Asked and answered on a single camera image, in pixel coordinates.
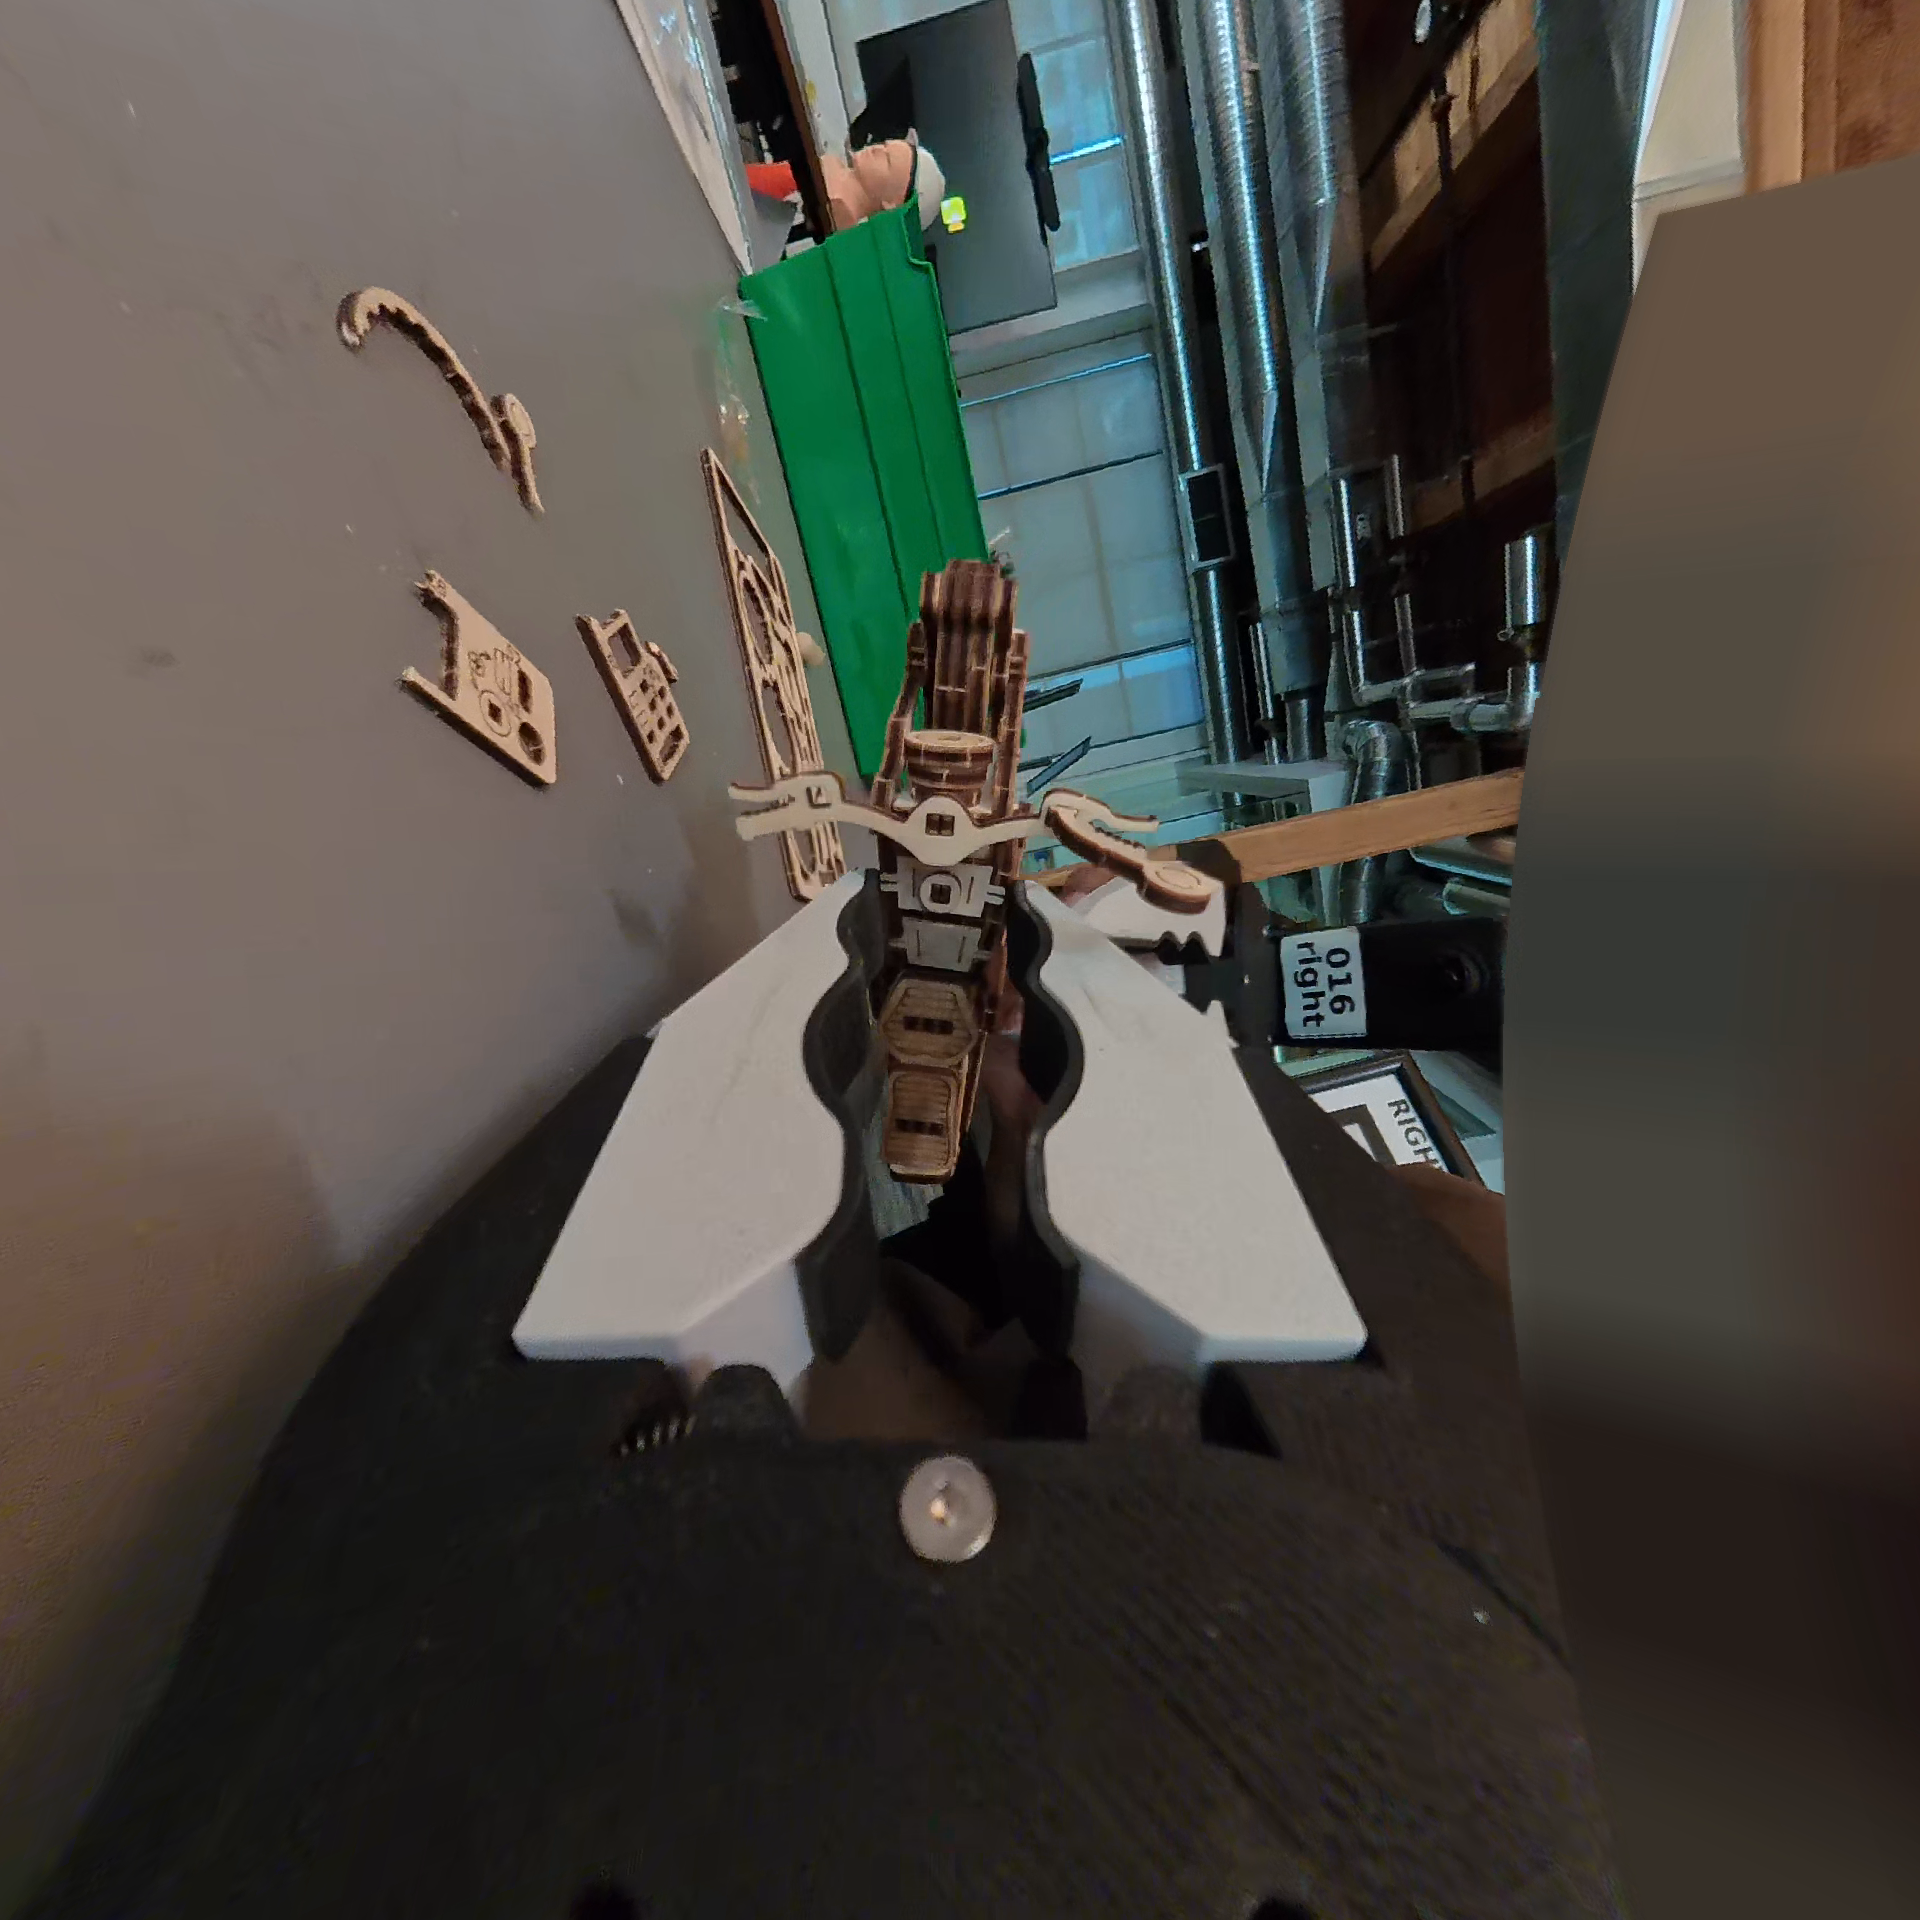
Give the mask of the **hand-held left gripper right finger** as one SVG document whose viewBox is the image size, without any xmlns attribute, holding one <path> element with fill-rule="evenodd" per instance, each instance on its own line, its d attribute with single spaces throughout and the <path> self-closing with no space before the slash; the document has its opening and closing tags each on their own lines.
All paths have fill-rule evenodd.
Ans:
<svg viewBox="0 0 1920 1920">
<path fill-rule="evenodd" d="M 1080 1071 L 1039 1140 L 1047 1216 L 1078 1259 L 1083 1373 L 1350 1360 L 1365 1326 L 1239 1070 L 1193 1011 L 1041 888 L 1039 988 Z"/>
</svg>

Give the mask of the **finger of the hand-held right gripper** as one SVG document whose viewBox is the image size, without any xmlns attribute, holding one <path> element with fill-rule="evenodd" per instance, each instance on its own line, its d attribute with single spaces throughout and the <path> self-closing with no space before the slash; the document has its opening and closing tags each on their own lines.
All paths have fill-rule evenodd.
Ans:
<svg viewBox="0 0 1920 1920">
<path fill-rule="evenodd" d="M 1221 880 L 1200 878 L 1200 909 L 1187 912 L 1144 898 L 1127 878 L 1091 878 L 1061 884 L 1048 895 L 1108 938 L 1147 974 L 1187 982 L 1187 968 L 1206 967 L 1227 943 L 1227 891 Z"/>
</svg>

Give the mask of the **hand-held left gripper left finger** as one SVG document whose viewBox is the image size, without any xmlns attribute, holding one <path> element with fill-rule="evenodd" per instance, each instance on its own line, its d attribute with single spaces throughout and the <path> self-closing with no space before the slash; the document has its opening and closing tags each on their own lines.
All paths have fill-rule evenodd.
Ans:
<svg viewBox="0 0 1920 1920">
<path fill-rule="evenodd" d="M 531 1360 L 799 1373 L 879 1276 L 876 878 L 840 878 L 661 1022 L 519 1315 Z"/>
</svg>

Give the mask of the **wooden motorcycle model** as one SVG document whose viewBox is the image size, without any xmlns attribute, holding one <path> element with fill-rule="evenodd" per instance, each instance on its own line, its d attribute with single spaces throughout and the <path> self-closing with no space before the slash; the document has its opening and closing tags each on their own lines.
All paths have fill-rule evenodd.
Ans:
<svg viewBox="0 0 1920 1920">
<path fill-rule="evenodd" d="M 743 840 L 852 826 L 879 843 L 884 955 L 870 988 L 884 1048 L 879 1154 L 903 1184 L 945 1184 L 961 1157 L 1030 835 L 1048 832 L 1173 916 L 1205 914 L 1221 898 L 1214 878 L 1127 835 L 1153 818 L 1061 787 L 1039 806 L 1020 799 L 1025 660 L 1017 587 L 984 560 L 948 562 L 920 582 L 869 799 L 847 799 L 830 773 L 728 788 L 744 804 Z"/>
</svg>

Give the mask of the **grey desk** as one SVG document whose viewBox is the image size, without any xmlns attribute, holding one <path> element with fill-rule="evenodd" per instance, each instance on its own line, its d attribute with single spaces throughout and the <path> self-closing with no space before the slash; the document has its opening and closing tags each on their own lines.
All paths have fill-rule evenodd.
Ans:
<svg viewBox="0 0 1920 1920">
<path fill-rule="evenodd" d="M 5 1916 L 291 1406 L 608 1048 L 791 912 L 700 469 L 819 629 L 735 260 L 612 5 L 1 6 Z M 384 286 L 536 431 L 544 514 Z M 400 683 L 433 570 L 551 787 Z M 574 627 L 678 669 L 653 783 Z"/>
</svg>

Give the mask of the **framed marker sign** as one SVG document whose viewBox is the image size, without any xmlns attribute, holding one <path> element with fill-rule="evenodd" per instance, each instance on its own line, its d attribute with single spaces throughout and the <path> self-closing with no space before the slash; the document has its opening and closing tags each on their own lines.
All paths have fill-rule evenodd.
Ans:
<svg viewBox="0 0 1920 1920">
<path fill-rule="evenodd" d="M 1503 1190 L 1501 1088 L 1463 1054 L 1336 1052 L 1287 1071 L 1379 1163 L 1440 1168 Z"/>
</svg>

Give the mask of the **wooden beam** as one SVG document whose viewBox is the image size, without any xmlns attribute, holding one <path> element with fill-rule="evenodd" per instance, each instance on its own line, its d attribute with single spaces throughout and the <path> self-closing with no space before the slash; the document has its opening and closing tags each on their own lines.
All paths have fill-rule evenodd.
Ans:
<svg viewBox="0 0 1920 1920">
<path fill-rule="evenodd" d="M 1332 806 L 1183 843 L 1182 856 L 1227 861 L 1239 880 L 1273 880 L 1344 867 L 1365 856 L 1433 846 L 1519 821 L 1523 768 L 1423 787 L 1405 795 Z"/>
</svg>

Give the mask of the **green plastic bin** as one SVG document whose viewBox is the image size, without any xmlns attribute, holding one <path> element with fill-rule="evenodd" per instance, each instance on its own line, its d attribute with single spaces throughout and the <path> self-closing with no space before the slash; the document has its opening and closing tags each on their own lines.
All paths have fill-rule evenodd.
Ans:
<svg viewBox="0 0 1920 1920">
<path fill-rule="evenodd" d="M 939 283 L 911 207 L 739 283 L 806 575 L 870 776 L 920 578 L 984 560 Z"/>
</svg>

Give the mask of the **small wooden square-hole piece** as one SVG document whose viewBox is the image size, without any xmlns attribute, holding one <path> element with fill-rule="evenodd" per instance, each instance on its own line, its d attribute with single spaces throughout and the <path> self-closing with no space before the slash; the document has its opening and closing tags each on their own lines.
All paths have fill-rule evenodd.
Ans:
<svg viewBox="0 0 1920 1920">
<path fill-rule="evenodd" d="M 416 592 L 439 616 L 439 678 L 406 667 L 400 683 L 519 776 L 551 787 L 559 766 L 549 677 L 433 570 Z"/>
</svg>

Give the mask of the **wooden sheet with round cutouts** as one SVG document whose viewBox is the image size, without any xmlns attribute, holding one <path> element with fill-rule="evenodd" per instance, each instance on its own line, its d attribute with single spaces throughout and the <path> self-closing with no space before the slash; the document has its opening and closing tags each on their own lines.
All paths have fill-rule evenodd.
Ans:
<svg viewBox="0 0 1920 1920">
<path fill-rule="evenodd" d="M 824 755 L 809 699 L 804 634 L 779 558 L 712 448 L 702 450 L 702 471 L 763 776 L 821 773 Z"/>
</svg>

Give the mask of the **metal ventilation ducts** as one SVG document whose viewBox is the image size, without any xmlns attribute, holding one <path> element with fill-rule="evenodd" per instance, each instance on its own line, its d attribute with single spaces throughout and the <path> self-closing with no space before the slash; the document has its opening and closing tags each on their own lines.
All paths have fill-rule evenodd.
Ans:
<svg viewBox="0 0 1920 1920">
<path fill-rule="evenodd" d="M 1551 623 L 1539 5 L 1105 5 L 1230 827 L 1519 780 Z"/>
</svg>

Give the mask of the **round-headed wooden piece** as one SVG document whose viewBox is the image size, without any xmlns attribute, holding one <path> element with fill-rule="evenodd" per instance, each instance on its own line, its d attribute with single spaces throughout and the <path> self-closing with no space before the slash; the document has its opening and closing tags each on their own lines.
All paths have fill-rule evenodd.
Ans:
<svg viewBox="0 0 1920 1920">
<path fill-rule="evenodd" d="M 544 514 L 536 488 L 536 429 L 523 403 L 512 392 L 483 396 L 476 403 L 478 429 L 496 469 L 513 479 L 520 504 Z"/>
</svg>

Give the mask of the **black display screen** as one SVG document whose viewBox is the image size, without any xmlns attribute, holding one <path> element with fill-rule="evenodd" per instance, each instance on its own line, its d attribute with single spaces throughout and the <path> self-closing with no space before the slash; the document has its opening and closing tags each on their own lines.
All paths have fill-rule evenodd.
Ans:
<svg viewBox="0 0 1920 1920">
<path fill-rule="evenodd" d="M 924 234 L 948 334 L 1024 320 L 1055 307 L 1044 199 L 1035 170 L 1044 117 L 1006 3 L 951 6 L 870 32 L 855 46 L 878 138 L 918 133 L 964 203 L 957 228 L 933 214 Z"/>
</svg>

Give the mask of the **curved toothed wooden piece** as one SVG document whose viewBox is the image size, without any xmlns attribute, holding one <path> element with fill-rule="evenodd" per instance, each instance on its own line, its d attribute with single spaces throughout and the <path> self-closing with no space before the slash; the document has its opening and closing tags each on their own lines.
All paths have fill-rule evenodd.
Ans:
<svg viewBox="0 0 1920 1920">
<path fill-rule="evenodd" d="M 439 370 L 446 383 L 459 398 L 465 416 L 472 421 L 488 456 L 500 469 L 507 462 L 505 439 L 500 434 L 492 399 L 483 392 L 459 354 L 453 349 L 444 332 L 404 294 L 384 286 L 368 286 L 352 291 L 339 307 L 339 332 L 342 346 L 352 351 L 366 348 L 375 327 L 389 327 L 411 340 L 425 359 Z"/>
</svg>

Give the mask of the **clear plastic wrapper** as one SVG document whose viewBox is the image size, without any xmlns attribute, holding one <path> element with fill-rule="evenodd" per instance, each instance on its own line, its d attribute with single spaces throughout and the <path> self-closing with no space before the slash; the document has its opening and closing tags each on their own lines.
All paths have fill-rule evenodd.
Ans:
<svg viewBox="0 0 1920 1920">
<path fill-rule="evenodd" d="M 751 192 L 709 5 L 615 3 L 615 12 L 735 266 L 751 272 Z"/>
</svg>

